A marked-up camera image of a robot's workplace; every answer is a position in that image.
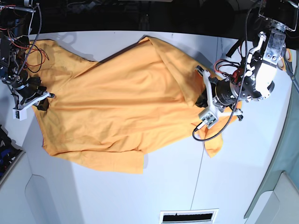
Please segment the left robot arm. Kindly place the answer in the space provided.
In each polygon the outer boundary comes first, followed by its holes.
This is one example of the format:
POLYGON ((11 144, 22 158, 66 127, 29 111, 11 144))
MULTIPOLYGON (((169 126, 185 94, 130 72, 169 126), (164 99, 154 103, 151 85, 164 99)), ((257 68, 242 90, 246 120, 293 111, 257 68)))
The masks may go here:
POLYGON ((244 36, 238 44, 247 44, 249 15, 258 10, 254 19, 253 47, 245 46, 240 63, 221 59, 214 66, 220 73, 221 66, 236 67, 232 74, 222 72, 223 80, 208 77, 205 90, 196 101, 201 108, 234 108, 240 101, 259 101, 270 96, 274 89, 277 69, 285 70, 297 89, 299 83, 292 70, 292 56, 286 46, 288 32, 297 28, 299 2, 297 0, 257 0, 248 9, 244 24, 244 36))

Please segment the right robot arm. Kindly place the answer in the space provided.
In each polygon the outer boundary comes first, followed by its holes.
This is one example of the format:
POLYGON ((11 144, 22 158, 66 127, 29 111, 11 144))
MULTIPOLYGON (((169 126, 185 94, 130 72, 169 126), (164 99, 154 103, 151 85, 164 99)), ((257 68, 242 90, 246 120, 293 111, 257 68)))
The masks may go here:
POLYGON ((46 57, 43 50, 29 41, 35 13, 42 18, 40 4, 35 0, 0 2, 0 80, 9 88, 15 102, 14 109, 19 112, 26 106, 46 111, 48 99, 55 96, 47 92, 39 77, 29 75, 29 54, 36 50, 41 59, 46 57))

